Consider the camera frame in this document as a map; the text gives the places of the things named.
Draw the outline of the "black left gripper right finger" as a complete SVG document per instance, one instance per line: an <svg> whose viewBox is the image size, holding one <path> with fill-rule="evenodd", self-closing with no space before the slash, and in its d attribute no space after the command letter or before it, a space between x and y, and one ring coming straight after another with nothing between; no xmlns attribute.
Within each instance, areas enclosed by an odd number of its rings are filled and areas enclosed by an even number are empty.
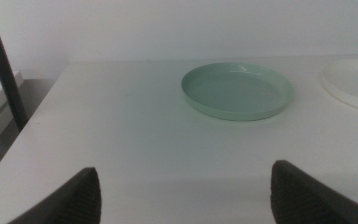
<svg viewBox="0 0 358 224"><path fill-rule="evenodd" d="M358 203L288 161L273 164L270 190L276 223L358 224Z"/></svg>

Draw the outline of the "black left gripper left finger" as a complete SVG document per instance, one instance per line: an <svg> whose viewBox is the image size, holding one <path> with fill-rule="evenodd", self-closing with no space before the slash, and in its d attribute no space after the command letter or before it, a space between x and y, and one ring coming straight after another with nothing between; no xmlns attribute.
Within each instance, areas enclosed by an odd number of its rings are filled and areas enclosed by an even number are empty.
<svg viewBox="0 0 358 224"><path fill-rule="evenodd" d="M101 207L98 173L87 167L11 223L99 224Z"/></svg>

